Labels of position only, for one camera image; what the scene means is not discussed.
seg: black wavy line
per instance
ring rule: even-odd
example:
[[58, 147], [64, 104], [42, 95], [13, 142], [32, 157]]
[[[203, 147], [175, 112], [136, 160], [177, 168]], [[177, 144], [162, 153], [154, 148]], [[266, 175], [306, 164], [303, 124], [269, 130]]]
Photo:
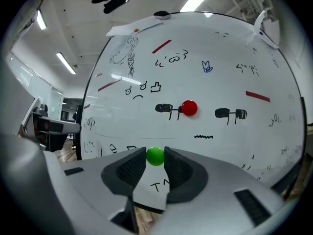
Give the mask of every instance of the black wavy line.
[[203, 136], [203, 135], [196, 135], [195, 138], [200, 138], [200, 139], [210, 139], [213, 138], [213, 136]]

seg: red marker stripe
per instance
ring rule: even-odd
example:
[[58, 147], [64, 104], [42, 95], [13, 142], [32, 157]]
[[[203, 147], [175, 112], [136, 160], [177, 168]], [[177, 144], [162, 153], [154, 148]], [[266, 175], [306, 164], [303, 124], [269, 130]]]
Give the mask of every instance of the red marker stripe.
[[113, 82], [110, 82], [110, 83], [106, 84], [105, 86], [102, 86], [101, 88], [99, 88], [98, 91], [101, 91], [101, 90], [103, 90], [104, 88], [106, 88], [106, 87], [108, 87], [108, 86], [110, 86], [110, 85], [112, 85], [112, 84], [115, 84], [116, 82], [121, 81], [121, 80], [122, 80], [122, 78], [119, 78], [119, 79], [117, 79], [117, 80], [115, 80], [115, 81], [113, 81]]
[[159, 49], [163, 48], [164, 46], [166, 46], [169, 42], [171, 42], [172, 40], [167, 40], [164, 44], [162, 44], [161, 46], [159, 46], [158, 48], [156, 48], [154, 51], [152, 51], [152, 53], [156, 53]]
[[257, 94], [257, 93], [253, 93], [253, 92], [248, 92], [248, 91], [246, 91], [246, 95], [247, 95], [247, 96], [252, 96], [252, 97], [255, 97], [255, 98], [258, 98], [258, 99], [267, 101], [267, 102], [270, 102], [270, 98], [269, 98], [269, 97], [262, 96], [262, 95], [259, 95], [259, 94]]

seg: red ball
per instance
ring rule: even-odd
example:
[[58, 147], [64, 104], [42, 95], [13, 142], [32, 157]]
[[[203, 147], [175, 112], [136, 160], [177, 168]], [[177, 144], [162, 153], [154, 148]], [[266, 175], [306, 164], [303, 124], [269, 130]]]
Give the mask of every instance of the red ball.
[[192, 116], [196, 114], [198, 110], [197, 104], [192, 100], [184, 101], [181, 105], [181, 112], [187, 116]]

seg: green ball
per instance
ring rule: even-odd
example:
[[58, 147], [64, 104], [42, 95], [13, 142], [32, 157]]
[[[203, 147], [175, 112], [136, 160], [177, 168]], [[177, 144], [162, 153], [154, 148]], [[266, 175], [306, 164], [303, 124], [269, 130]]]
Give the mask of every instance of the green ball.
[[147, 150], [149, 164], [159, 166], [164, 163], [164, 151], [159, 147], [151, 147]]

